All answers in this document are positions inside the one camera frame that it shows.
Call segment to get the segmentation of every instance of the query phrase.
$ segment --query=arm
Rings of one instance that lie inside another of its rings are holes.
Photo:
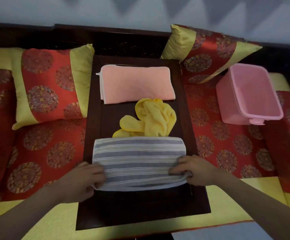
[[[0,240],[21,239],[47,212],[59,203],[81,202],[94,194],[95,184],[105,181],[103,168],[81,163],[51,185],[41,188],[0,216]]]
[[[191,171],[187,182],[216,185],[236,201],[273,239],[290,239],[290,208],[198,156],[185,156],[170,173]]]

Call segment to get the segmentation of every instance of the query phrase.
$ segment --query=table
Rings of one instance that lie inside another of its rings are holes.
[[[187,155],[197,154],[197,146],[177,60],[95,55],[89,95],[84,161],[92,163],[95,139],[112,137],[113,133],[120,129],[119,120],[124,115],[137,118],[135,113],[136,102],[104,105],[104,102],[101,101],[99,76],[96,73],[100,72],[101,67],[107,64],[169,67],[176,99],[164,102],[171,105],[177,115],[177,122],[170,136],[183,139],[187,148]],[[210,212],[206,188],[201,186],[185,184],[170,189],[138,192],[96,191],[92,198],[79,204],[76,230]]]

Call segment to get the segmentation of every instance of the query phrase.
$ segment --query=pink plastic basket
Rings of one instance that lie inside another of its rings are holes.
[[[235,64],[216,85],[224,123],[263,125],[280,120],[284,114],[267,70],[261,66]]]

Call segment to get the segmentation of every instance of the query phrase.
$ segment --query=crumpled yellow towel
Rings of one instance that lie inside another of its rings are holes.
[[[176,113],[161,99],[142,98],[135,105],[140,120],[126,115],[119,121],[121,129],[113,137],[168,136],[176,122]]]

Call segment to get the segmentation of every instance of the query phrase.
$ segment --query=person's left hand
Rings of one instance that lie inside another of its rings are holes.
[[[59,203],[73,203],[92,197],[94,188],[91,185],[99,188],[104,181],[105,174],[102,166],[83,162],[49,187]]]

